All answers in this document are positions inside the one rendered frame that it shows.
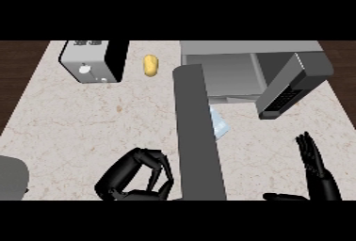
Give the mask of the grey microwave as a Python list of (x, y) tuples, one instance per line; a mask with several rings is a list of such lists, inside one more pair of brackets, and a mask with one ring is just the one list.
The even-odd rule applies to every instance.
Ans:
[(201, 68), (212, 104), (255, 103), (277, 119), (334, 74), (315, 40), (184, 40), (181, 63)]

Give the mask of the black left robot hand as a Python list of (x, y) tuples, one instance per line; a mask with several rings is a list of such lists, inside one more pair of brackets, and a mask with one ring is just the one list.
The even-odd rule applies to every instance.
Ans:
[[(142, 166), (153, 170), (145, 190), (125, 191)], [(95, 185), (104, 201), (166, 201), (175, 184), (167, 155), (161, 150), (133, 148), (117, 160)]]

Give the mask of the silver and black toaster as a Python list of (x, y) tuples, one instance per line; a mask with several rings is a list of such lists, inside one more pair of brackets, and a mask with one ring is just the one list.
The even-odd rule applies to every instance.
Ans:
[(120, 83), (129, 47), (127, 40), (70, 40), (60, 64), (82, 84)]

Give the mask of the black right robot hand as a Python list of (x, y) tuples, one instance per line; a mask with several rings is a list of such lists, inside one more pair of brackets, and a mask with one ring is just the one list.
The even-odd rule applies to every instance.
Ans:
[(283, 193), (265, 193), (266, 201), (340, 201), (340, 188), (322, 161), (321, 151), (315, 139), (305, 132), (296, 137), (300, 158), (305, 166), (309, 197)]

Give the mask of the dark grey microwave door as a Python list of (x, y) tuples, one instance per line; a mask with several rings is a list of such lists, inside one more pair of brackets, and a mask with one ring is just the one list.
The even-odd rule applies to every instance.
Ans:
[(173, 70), (182, 198), (225, 201), (226, 187), (207, 101), (203, 65)]

